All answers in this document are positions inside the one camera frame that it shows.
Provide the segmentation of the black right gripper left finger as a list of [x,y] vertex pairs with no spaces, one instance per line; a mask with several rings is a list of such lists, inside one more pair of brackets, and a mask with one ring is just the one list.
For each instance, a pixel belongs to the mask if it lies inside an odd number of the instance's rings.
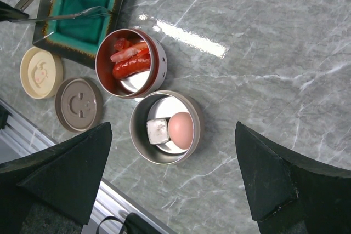
[[1,164],[1,233],[81,233],[112,142],[109,122]]

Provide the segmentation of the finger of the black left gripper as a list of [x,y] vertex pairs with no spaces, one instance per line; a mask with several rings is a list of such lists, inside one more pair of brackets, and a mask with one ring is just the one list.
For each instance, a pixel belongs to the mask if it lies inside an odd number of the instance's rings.
[[28,18],[29,15],[27,13],[24,13],[0,1],[0,22],[26,20]]

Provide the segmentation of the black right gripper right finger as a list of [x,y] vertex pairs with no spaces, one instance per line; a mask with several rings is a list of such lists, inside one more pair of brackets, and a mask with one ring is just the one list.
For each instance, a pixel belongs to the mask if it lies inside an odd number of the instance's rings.
[[235,147],[260,233],[350,233],[350,170],[294,152],[241,122]]

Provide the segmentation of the steel serving tongs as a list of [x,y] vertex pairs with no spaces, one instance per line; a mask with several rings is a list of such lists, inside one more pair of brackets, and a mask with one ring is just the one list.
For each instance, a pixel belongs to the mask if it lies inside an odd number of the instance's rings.
[[[27,7],[33,2],[34,0],[19,0],[15,5],[15,9],[20,12],[24,12]],[[101,16],[113,16],[115,13],[108,8],[97,6],[91,7],[86,10],[83,10],[78,13],[67,14],[67,15],[57,15],[57,16],[49,16],[44,18],[30,18],[28,14],[20,15],[19,13],[15,15],[15,18],[7,18],[7,21],[13,23],[31,23],[31,22],[44,22],[44,21],[54,21],[54,20],[72,20],[78,18],[98,18]]]

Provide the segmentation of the pink egg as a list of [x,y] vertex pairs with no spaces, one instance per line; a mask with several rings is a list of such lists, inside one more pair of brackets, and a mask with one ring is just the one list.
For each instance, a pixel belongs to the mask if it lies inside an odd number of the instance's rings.
[[194,127],[191,116],[187,112],[178,112],[168,122],[170,140],[180,149],[186,150],[193,141]]

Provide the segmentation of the red sausage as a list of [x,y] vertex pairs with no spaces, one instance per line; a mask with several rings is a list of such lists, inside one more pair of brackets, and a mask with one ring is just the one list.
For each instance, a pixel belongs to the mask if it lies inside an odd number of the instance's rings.
[[150,69],[150,67],[150,54],[134,56],[128,60],[118,62],[112,70],[112,75],[115,79],[121,80],[136,73],[147,71]]

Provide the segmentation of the orange shrimp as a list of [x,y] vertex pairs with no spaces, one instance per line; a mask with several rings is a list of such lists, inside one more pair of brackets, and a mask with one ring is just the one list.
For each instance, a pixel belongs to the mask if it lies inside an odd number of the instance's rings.
[[125,61],[146,48],[148,48],[148,45],[145,42],[139,42],[135,45],[132,45],[131,47],[128,47],[122,51],[111,55],[110,60],[115,63]]

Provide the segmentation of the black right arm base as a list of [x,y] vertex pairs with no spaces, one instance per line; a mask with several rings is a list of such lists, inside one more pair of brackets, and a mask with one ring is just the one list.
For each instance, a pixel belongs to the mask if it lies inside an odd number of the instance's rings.
[[99,234],[100,226],[102,225],[102,223],[108,220],[117,221],[122,225],[119,234],[160,234],[158,230],[156,230],[153,226],[151,226],[148,222],[146,222],[136,213],[128,214],[124,222],[115,216],[105,217],[98,225],[96,229],[96,234]]

